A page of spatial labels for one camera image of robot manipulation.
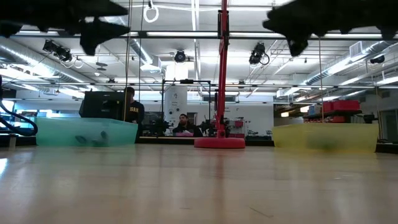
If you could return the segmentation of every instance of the plastic bin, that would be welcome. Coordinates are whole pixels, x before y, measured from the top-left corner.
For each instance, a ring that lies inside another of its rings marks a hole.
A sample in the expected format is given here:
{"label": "plastic bin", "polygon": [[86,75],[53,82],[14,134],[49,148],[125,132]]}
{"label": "plastic bin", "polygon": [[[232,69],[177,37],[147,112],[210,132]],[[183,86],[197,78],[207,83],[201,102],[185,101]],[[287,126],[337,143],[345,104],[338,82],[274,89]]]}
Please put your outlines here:
{"label": "plastic bin", "polygon": [[123,146],[134,144],[138,125],[104,118],[37,118],[40,146]]}
{"label": "plastic bin", "polygon": [[305,123],[272,129],[276,148],[326,152],[371,152],[376,150],[378,124]]}

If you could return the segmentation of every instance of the black shirt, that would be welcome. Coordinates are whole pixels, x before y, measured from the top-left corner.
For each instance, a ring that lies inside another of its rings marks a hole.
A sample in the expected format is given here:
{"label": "black shirt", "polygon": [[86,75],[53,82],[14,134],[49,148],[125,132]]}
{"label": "black shirt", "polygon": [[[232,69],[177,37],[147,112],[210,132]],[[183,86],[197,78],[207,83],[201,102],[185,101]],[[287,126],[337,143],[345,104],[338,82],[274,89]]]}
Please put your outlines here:
{"label": "black shirt", "polygon": [[137,124],[141,124],[142,120],[144,119],[145,109],[144,105],[142,105],[138,101],[134,101],[130,103],[130,107],[127,109],[127,122],[136,121]]}
{"label": "black shirt", "polygon": [[198,126],[191,124],[189,122],[187,124],[187,127],[184,127],[181,124],[178,124],[178,126],[173,129],[173,133],[182,133],[184,131],[189,131],[189,132],[193,133],[193,137],[202,137],[203,136],[203,134],[201,133]]}

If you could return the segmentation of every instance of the white column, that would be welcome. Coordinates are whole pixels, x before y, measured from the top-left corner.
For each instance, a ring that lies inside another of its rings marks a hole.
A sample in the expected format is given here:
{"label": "white column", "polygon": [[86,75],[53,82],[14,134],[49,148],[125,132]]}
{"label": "white column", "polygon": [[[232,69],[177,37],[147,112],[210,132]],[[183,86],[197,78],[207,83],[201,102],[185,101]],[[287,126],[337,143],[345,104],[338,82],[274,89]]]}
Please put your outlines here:
{"label": "white column", "polygon": [[[184,63],[166,67],[166,80],[183,80],[188,78],[188,68]],[[165,90],[171,83],[165,84]],[[171,86],[164,94],[165,121],[177,127],[180,114],[187,113],[187,87]]]}

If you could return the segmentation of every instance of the red pole base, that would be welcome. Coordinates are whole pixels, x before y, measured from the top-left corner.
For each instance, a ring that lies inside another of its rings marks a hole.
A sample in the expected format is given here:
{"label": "red pole base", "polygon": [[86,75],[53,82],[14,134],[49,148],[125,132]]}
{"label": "red pole base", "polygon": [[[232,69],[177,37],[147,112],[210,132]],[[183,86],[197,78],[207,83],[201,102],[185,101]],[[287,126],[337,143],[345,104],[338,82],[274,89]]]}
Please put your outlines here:
{"label": "red pole base", "polygon": [[197,138],[194,146],[207,149],[244,149],[246,143],[241,138]]}

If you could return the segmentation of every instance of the red equipment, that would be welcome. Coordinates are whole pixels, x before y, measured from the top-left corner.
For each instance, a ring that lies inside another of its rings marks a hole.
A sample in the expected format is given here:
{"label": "red equipment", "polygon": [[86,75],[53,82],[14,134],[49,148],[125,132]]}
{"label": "red equipment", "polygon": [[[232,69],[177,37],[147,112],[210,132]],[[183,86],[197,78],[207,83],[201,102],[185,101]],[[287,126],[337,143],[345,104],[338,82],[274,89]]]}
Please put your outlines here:
{"label": "red equipment", "polygon": [[218,79],[217,115],[216,128],[217,138],[199,138],[195,140],[195,147],[214,149],[244,149],[244,139],[225,138],[224,109],[225,109],[225,82],[226,82],[226,61],[229,45],[229,15],[227,8],[228,1],[223,0],[221,10],[218,11],[218,35],[220,41],[220,75]]}

